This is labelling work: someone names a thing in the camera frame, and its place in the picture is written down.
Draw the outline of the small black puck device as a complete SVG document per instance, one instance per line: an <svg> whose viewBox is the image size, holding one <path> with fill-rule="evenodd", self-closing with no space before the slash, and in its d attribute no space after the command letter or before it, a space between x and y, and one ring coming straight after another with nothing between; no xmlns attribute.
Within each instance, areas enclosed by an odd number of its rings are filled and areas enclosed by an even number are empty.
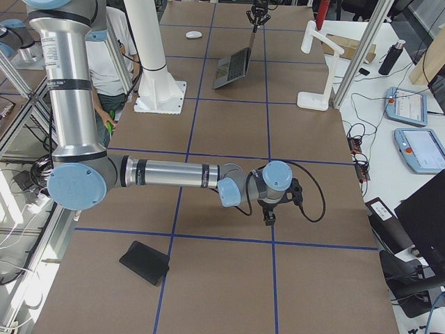
<svg viewBox="0 0 445 334"><path fill-rule="evenodd" d="M364 75L364 76L368 76L370 74L370 72L364 68L360 68L359 69L359 73Z"/></svg>

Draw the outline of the red cylinder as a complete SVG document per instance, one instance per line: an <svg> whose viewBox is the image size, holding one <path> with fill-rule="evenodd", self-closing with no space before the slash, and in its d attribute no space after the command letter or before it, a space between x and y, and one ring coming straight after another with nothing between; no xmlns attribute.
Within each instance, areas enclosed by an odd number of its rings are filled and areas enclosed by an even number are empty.
<svg viewBox="0 0 445 334"><path fill-rule="evenodd" d="M316 29L320 31L330 7L330 0L320 0L318 11L316 13Z"/></svg>

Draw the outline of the black mouse pad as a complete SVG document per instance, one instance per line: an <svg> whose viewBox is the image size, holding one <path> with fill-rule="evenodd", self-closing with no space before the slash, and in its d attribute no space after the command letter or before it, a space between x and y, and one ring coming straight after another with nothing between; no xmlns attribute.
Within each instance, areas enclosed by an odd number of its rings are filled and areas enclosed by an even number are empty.
<svg viewBox="0 0 445 334"><path fill-rule="evenodd" d="M156 286L169 270L170 257L139 241L133 241L119 263Z"/></svg>

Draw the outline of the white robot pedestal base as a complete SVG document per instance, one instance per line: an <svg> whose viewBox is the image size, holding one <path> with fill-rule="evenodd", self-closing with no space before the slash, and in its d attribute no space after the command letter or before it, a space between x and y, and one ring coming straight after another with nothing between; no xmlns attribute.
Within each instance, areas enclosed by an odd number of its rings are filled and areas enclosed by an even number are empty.
<svg viewBox="0 0 445 334"><path fill-rule="evenodd" d="M134 111L179 115L187 83L168 71L155 4L143 0L124 4L143 70Z"/></svg>

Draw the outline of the grey laptop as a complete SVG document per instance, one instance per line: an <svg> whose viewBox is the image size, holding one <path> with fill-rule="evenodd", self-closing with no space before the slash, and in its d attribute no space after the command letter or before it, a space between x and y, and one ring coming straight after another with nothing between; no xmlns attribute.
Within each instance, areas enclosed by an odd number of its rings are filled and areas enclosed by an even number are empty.
<svg viewBox="0 0 445 334"><path fill-rule="evenodd" d="M246 76L257 28L251 32L249 45L218 61L213 89L218 89Z"/></svg>

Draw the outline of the orange circuit board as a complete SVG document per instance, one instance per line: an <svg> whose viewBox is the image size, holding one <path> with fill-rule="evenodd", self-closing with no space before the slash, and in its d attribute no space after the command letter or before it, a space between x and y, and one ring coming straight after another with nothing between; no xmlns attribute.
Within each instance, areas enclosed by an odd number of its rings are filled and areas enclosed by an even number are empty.
<svg viewBox="0 0 445 334"><path fill-rule="evenodd" d="M358 137L348 137L348 146L350 148L351 157L354 163L355 172L359 183L368 182L369 177L369 159L362 152L362 141Z"/></svg>

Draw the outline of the blue teach pendant far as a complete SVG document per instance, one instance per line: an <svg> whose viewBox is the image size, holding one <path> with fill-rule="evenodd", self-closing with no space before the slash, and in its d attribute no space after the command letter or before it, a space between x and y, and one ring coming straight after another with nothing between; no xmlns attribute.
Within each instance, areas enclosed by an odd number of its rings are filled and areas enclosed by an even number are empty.
<svg viewBox="0 0 445 334"><path fill-rule="evenodd" d="M386 92L385 114L390 120L417 127L428 124L427 98L424 93L415 93L397 87Z"/></svg>

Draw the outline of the blue teach pendant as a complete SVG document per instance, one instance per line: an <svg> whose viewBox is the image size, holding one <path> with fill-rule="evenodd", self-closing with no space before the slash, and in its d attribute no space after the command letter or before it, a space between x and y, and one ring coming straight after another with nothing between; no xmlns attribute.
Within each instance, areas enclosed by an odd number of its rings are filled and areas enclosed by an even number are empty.
<svg viewBox="0 0 445 334"><path fill-rule="evenodd" d="M415 93L397 87L386 92L385 114L390 120L417 127L428 124L427 98L424 93Z"/></svg>
<svg viewBox="0 0 445 334"><path fill-rule="evenodd" d="M444 170L444 146L433 129L398 128L394 140L414 173L432 175Z"/></svg>

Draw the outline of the blue teach pendant near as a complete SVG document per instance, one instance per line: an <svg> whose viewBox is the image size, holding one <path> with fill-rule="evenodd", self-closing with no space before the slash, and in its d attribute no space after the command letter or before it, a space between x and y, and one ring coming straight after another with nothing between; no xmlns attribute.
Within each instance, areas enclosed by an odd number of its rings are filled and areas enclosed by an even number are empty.
<svg viewBox="0 0 445 334"><path fill-rule="evenodd" d="M444 170L444 146L433 129L398 128L394 140L414 173L432 175Z"/></svg>

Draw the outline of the cardboard box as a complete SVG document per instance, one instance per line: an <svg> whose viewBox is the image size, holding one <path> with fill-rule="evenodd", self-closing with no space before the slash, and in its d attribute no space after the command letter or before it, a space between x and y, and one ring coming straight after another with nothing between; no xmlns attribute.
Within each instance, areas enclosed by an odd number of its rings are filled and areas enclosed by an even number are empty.
<svg viewBox="0 0 445 334"><path fill-rule="evenodd" d="M344 53L340 55L341 58L348 60L352 60L354 58L355 52L357 51L357 48L359 46L359 40L345 38L342 36L333 35L329 33L326 35L326 37L329 38L334 43L336 43L337 45L339 45L344 50ZM372 63L375 57L376 57L376 44L372 44L370 46L370 49L368 50L364 62Z"/></svg>

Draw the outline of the white computer mouse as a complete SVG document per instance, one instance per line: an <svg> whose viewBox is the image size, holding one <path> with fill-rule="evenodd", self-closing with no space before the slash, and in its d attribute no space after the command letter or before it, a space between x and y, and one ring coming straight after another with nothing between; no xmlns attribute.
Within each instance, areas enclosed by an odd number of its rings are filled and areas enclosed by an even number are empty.
<svg viewBox="0 0 445 334"><path fill-rule="evenodd" d="M202 33L200 31L186 32L186 38L188 38L188 39L196 39L196 38L201 38L201 37L202 37Z"/></svg>

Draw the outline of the person in white shirt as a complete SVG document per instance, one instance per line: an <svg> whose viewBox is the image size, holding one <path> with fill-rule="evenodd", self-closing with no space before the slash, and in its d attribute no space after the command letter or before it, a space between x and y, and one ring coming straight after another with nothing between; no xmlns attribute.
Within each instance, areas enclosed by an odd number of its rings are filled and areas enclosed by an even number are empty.
<svg viewBox="0 0 445 334"><path fill-rule="evenodd" d="M129 74L136 77L139 72L139 61L136 47L131 37L127 18L124 12L108 7L107 14L111 20L116 42L122 54L126 56ZM109 127L116 127L120 114L127 103L124 87L112 62L104 41L86 42L88 66L92 80L92 96L95 108L95 120L99 142L107 147L111 133Z"/></svg>

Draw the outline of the black water bottle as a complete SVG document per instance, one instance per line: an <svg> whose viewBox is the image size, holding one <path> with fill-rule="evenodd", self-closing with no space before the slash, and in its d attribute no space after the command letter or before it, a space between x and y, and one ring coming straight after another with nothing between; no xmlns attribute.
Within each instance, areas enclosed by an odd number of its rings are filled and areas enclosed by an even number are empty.
<svg viewBox="0 0 445 334"><path fill-rule="evenodd" d="M381 75L388 75L394 67L396 61L400 57L405 47L405 40L398 40L394 45L389 48L385 59L380 66L378 73Z"/></svg>

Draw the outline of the aluminium frame post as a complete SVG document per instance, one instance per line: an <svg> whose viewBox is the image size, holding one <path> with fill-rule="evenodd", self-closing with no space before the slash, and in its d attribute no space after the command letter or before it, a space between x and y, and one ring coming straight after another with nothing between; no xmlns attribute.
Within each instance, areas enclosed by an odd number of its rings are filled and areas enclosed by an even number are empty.
<svg viewBox="0 0 445 334"><path fill-rule="evenodd" d="M332 106L335 109L340 109L341 105L343 104L343 101L345 100L346 95L348 94L348 91L355 80L355 75L362 66L362 63L364 62L364 59L368 54L368 51L373 44L373 41L375 40L375 37L377 36L378 31L380 30L380 27L393 3L394 0L380 0L377 2L375 10L373 11L373 14L371 15L359 41L355 55L350 62L336 96L332 101Z"/></svg>

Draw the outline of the black monitor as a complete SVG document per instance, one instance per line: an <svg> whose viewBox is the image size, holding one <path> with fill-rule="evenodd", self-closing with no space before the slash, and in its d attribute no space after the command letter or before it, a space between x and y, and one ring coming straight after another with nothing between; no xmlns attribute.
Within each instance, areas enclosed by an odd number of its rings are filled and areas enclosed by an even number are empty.
<svg viewBox="0 0 445 334"><path fill-rule="evenodd" d="M432 269L444 271L444 171L406 198L395 213Z"/></svg>

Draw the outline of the black box white label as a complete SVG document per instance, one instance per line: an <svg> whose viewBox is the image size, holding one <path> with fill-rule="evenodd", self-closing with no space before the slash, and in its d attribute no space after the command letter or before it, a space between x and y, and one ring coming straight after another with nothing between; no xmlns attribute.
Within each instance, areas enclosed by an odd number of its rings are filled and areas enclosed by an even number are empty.
<svg viewBox="0 0 445 334"><path fill-rule="evenodd" d="M392 253L399 253L414 245L400 221L379 197L365 205L371 227Z"/></svg>

